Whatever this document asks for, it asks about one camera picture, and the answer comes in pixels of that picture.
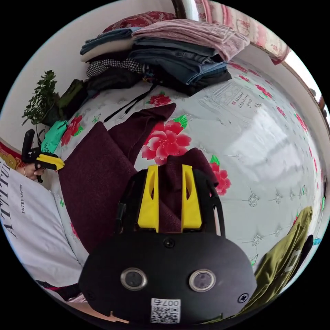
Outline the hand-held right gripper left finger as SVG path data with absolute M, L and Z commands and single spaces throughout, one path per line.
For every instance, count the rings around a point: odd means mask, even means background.
M 137 225 L 141 229 L 159 232 L 158 166 L 151 165 L 146 172 Z

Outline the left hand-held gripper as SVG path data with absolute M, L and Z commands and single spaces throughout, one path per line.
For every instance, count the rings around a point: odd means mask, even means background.
M 43 169 L 54 171 L 58 171 L 65 166 L 65 163 L 56 154 L 41 152 L 40 147 L 32 148 L 30 151 L 22 154 L 22 161 L 24 163 L 23 167 L 26 164 L 34 163 L 36 166 L 40 165 Z M 42 177 L 39 176 L 37 178 L 37 181 L 42 184 Z

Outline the person's left hand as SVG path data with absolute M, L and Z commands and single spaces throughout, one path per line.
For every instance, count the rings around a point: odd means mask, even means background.
M 44 171 L 44 168 L 42 168 L 40 165 L 36 166 L 34 163 L 26 164 L 23 168 L 24 176 L 31 180 L 38 180 L 37 177 L 42 176 Z

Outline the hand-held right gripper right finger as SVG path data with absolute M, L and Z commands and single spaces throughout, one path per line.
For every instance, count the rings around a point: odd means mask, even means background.
M 193 169 L 182 165 L 181 231 L 199 230 L 202 226 L 198 193 Z

